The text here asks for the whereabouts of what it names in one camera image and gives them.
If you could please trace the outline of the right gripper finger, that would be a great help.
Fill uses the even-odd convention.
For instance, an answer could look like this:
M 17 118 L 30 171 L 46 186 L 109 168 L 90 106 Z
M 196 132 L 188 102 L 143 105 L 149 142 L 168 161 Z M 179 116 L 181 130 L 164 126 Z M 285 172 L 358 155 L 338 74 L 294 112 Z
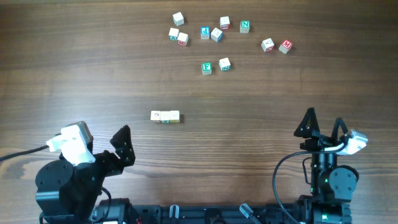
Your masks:
M 346 127 L 345 122 L 343 121 L 342 118 L 336 118 L 333 129 L 332 129 L 331 140 L 332 140 L 332 143 L 334 143 L 334 144 L 336 144 L 338 142 L 339 129 L 342 130 L 343 134 L 348 133 L 348 128 Z
M 299 138 L 320 138 L 320 128 L 318 125 L 315 108 L 309 108 L 303 120 L 294 132 L 295 137 Z

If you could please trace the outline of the white block red picture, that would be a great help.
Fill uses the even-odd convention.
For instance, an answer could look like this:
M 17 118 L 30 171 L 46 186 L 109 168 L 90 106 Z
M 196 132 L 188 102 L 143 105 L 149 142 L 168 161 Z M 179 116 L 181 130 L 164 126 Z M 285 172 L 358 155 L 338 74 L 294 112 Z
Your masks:
M 160 113 L 161 111 L 151 111 L 150 120 L 153 123 L 160 123 L 161 122 Z

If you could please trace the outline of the white block yellow X side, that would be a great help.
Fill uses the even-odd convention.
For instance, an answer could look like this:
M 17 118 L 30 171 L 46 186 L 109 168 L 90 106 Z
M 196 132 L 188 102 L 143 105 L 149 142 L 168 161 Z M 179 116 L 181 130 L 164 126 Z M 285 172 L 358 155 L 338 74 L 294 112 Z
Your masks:
M 161 123 L 170 123 L 170 111 L 161 111 L 160 121 Z

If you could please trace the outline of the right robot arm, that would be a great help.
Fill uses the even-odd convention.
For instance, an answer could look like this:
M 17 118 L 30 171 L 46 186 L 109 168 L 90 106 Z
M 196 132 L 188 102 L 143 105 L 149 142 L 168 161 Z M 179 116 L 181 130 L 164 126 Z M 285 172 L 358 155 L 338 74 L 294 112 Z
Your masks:
M 358 172 L 337 164 L 338 153 L 348 145 L 348 129 L 342 119 L 335 121 L 331 136 L 320 133 L 314 108 L 309 108 L 294 132 L 304 138 L 303 151 L 310 152 L 311 195 L 302 195 L 295 202 L 293 216 L 299 223 L 352 223 L 349 203 L 359 180 Z

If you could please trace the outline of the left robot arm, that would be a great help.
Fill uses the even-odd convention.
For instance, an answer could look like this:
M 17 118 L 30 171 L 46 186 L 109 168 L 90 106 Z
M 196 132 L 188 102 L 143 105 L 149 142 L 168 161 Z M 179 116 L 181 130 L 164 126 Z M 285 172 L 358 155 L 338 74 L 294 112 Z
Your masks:
M 122 174 L 132 166 L 135 154 L 129 126 L 123 126 L 110 140 L 114 153 L 93 154 L 93 136 L 86 123 L 79 121 L 62 128 L 46 145 L 61 150 L 58 160 L 46 164 L 36 175 L 36 202 L 42 209 L 39 221 L 48 223 L 103 223 L 115 218 L 117 205 L 130 212 L 128 200 L 107 199 L 99 214 L 93 214 L 96 199 L 106 177 Z

